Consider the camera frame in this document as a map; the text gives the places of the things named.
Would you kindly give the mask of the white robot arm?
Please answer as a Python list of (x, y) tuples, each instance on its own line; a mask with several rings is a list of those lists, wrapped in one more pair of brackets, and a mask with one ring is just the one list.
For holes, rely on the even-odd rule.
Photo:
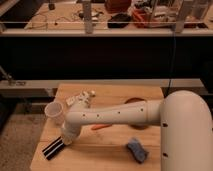
[(210, 109), (192, 91), (176, 91), (160, 100), (105, 108), (72, 107), (61, 128), (69, 145), (84, 125), (128, 124), (161, 127), (161, 171), (213, 171), (213, 123)]

